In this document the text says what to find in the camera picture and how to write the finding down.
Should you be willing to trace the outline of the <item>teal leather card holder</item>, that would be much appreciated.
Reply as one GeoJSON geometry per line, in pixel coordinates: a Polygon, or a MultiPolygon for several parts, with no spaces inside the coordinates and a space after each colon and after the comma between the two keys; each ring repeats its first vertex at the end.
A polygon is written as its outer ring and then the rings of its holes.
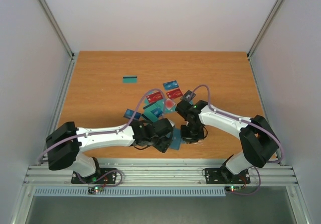
{"type": "Polygon", "coordinates": [[[167,137],[171,137],[172,138],[172,142],[169,145],[170,149],[174,149],[174,150],[179,150],[181,144],[187,144],[186,141],[184,141],[181,137],[181,130],[178,128],[174,128],[172,133],[169,133],[167,135],[167,137]]]}

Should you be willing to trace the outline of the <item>teal card with signature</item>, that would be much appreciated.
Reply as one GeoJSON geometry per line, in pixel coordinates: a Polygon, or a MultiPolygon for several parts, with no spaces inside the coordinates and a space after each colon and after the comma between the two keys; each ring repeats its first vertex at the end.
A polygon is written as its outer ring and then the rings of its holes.
{"type": "Polygon", "coordinates": [[[156,103],[150,103],[143,107],[143,118],[156,122],[163,115],[163,111],[156,103]]]}

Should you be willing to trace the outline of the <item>teal card black stripe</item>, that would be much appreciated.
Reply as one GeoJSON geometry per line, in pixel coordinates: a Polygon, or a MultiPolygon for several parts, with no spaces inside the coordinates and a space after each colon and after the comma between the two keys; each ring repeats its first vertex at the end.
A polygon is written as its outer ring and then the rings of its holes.
{"type": "Polygon", "coordinates": [[[137,83],[137,76],[124,76],[122,79],[124,84],[133,84],[137,83]]]}

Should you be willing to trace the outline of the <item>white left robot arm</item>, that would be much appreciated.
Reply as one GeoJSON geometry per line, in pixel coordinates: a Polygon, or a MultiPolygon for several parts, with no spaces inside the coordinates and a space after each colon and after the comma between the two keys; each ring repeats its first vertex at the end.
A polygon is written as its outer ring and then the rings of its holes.
{"type": "Polygon", "coordinates": [[[144,150],[154,147],[164,153],[172,143],[175,124],[164,118],[156,122],[133,120],[110,128],[78,128],[66,122],[46,138],[46,153],[51,171],[69,169],[90,183],[101,177],[98,161],[84,152],[114,146],[144,150]]]}

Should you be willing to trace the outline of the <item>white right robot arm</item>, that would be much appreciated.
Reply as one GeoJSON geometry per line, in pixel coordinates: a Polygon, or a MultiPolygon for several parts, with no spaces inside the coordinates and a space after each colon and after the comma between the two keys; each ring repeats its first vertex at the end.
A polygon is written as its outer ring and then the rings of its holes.
{"type": "Polygon", "coordinates": [[[182,100],[176,112],[187,122],[181,126],[181,137],[186,143],[206,138],[206,126],[215,127],[240,140],[242,151],[229,157],[220,167],[225,183],[231,183],[250,168],[262,168],[279,149],[279,140],[262,116],[245,118],[223,111],[200,100],[195,105],[182,100]]]}

